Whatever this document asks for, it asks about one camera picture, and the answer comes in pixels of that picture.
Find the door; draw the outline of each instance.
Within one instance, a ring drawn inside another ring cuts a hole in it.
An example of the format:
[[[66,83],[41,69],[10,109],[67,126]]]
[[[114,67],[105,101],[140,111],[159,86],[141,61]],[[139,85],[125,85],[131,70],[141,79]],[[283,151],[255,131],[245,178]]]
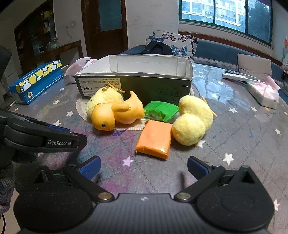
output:
[[[87,54],[100,59],[128,49],[125,0],[81,0]]]

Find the blue shoebox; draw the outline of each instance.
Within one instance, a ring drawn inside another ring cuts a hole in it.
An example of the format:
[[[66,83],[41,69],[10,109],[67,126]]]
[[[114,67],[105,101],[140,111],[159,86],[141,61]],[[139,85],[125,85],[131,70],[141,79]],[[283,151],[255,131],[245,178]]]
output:
[[[46,89],[62,79],[61,61],[40,65],[9,86],[18,104],[30,104]]]

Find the plastic wrapper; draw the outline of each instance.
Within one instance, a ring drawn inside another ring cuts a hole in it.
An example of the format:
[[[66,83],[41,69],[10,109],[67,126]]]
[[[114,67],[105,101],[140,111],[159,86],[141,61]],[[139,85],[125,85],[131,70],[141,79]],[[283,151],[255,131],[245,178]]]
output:
[[[65,72],[63,76],[64,83],[67,85],[69,83],[75,84],[74,75],[81,71],[82,69],[88,67],[89,65],[95,63],[97,59],[92,58],[80,58],[75,61]]]
[[[139,137],[135,151],[162,159],[168,158],[172,124],[148,120]]]
[[[279,103],[278,90],[280,87],[275,81],[267,76],[264,82],[261,83],[247,83],[247,90],[256,98],[262,106],[276,109]]]
[[[168,122],[178,111],[178,106],[162,101],[152,101],[144,107],[146,118],[163,122]]]

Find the blue sofa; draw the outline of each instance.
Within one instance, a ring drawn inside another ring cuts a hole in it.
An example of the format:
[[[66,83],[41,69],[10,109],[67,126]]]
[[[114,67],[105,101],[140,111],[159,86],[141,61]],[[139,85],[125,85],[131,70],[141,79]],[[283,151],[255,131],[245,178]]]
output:
[[[135,46],[121,54],[139,54],[144,50],[145,46]],[[246,54],[257,56],[245,50],[238,49],[233,46],[224,45],[218,42],[198,39],[194,62],[223,69],[238,71],[237,54]],[[274,80],[282,82],[281,76],[283,69],[277,64],[271,62],[272,77]]]

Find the black backpack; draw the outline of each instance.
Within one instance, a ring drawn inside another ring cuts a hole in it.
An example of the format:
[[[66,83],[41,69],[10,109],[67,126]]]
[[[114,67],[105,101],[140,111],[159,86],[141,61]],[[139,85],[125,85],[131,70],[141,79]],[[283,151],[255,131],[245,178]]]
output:
[[[141,54],[166,54],[173,55],[170,46],[163,44],[162,42],[152,41],[150,42]]]

